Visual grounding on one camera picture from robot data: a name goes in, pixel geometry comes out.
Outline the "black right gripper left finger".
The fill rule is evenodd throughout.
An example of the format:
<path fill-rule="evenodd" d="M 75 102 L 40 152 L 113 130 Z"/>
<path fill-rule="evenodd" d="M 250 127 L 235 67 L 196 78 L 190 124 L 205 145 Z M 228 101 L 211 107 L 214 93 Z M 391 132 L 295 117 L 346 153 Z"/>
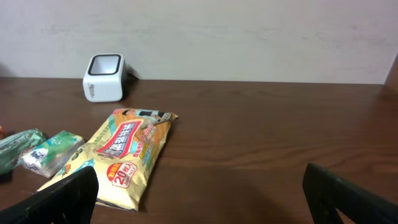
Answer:
<path fill-rule="evenodd" d="M 90 223 L 99 183 L 91 166 L 1 211 L 1 223 Z"/>

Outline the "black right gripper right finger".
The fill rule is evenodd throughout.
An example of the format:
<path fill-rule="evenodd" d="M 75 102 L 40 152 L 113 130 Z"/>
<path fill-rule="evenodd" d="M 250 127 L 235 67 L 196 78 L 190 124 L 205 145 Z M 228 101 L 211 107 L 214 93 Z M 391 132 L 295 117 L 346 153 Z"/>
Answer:
<path fill-rule="evenodd" d="M 303 191 L 314 223 L 342 223 L 341 211 L 354 223 L 397 223 L 397 205 L 309 163 Z"/>

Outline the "small teal tissue pack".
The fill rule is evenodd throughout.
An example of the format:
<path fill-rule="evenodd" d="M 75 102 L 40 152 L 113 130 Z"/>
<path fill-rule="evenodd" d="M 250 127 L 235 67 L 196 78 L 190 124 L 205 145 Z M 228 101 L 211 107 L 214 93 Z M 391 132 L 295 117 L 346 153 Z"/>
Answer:
<path fill-rule="evenodd" d="M 83 145 L 84 139 L 68 131 L 61 131 L 22 156 L 24 168 L 49 178 L 55 175 Z"/>

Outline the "yellow snack bag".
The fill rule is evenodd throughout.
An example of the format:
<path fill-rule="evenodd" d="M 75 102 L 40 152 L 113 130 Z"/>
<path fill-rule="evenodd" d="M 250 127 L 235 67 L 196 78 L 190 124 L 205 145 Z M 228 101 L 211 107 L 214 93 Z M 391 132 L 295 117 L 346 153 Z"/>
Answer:
<path fill-rule="evenodd" d="M 98 205 L 138 210 L 152 169 L 167 140 L 172 112 L 120 108 L 80 146 L 41 190 L 92 167 L 99 189 Z"/>

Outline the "light green pack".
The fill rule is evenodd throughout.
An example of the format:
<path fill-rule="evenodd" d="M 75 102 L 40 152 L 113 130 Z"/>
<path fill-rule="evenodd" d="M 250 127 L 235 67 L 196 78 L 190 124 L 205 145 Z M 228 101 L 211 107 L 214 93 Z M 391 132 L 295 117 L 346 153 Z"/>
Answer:
<path fill-rule="evenodd" d="M 21 162 L 21 157 L 45 141 L 38 129 L 13 134 L 1 140 L 1 175 L 9 173 Z"/>

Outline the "orange snack pack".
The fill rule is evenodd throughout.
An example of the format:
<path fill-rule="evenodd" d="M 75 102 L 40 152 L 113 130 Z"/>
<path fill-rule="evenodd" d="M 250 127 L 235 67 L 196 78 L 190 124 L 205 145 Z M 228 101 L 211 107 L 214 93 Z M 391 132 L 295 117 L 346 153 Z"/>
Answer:
<path fill-rule="evenodd" d="M 6 138 L 6 136 L 7 136 L 6 130 L 2 126 L 0 126 L 0 140 Z"/>

